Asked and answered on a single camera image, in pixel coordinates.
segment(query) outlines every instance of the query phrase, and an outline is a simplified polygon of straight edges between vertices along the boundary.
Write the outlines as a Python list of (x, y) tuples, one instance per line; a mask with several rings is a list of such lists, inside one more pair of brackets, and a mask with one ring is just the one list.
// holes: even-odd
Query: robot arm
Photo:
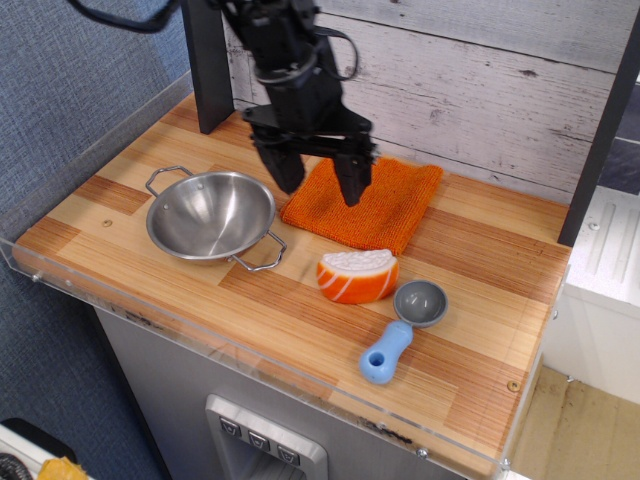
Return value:
[[(139, 33), (161, 30), (178, 5), (168, 0), (148, 21), (133, 22), (67, 1), (95, 21)], [(251, 124), (254, 145), (278, 186), (286, 193), (300, 186), (301, 154), (329, 157), (345, 203), (356, 205), (371, 184), (376, 148), (371, 122), (342, 104), (341, 82), (351, 77), (338, 74), (329, 38), (348, 37), (315, 25), (319, 8), (313, 0), (202, 1), (222, 11), (253, 56), (254, 75), (271, 104), (247, 109), (243, 119)]]

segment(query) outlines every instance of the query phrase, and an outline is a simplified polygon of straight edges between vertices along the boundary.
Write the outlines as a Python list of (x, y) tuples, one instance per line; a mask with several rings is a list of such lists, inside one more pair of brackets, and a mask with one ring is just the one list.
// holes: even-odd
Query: white wooden wall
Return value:
[[(383, 154), (571, 201), (640, 0), (316, 1)], [(269, 103), (227, 44), (236, 108)]]

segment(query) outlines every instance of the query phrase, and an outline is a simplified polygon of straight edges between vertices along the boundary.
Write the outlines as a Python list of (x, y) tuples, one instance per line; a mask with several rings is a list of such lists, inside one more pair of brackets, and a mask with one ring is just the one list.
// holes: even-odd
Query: screw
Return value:
[(419, 448), (416, 450), (416, 455), (418, 455), (418, 458), (421, 458), (422, 460), (426, 460), (429, 458), (429, 450), (427, 450), (424, 447)]
[(515, 380), (509, 380), (507, 382), (507, 388), (511, 392), (519, 392), (520, 391), (520, 382), (516, 382)]

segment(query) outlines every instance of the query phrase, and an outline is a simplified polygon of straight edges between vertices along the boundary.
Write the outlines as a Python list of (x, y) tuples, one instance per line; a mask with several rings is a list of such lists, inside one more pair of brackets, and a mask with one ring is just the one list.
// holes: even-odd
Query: ice cream scoop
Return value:
[(372, 383), (388, 383), (402, 352), (413, 341), (413, 328), (427, 328), (447, 313), (447, 295), (435, 283), (414, 280), (402, 285), (393, 298), (399, 320), (387, 325), (382, 337), (360, 357), (360, 371)]

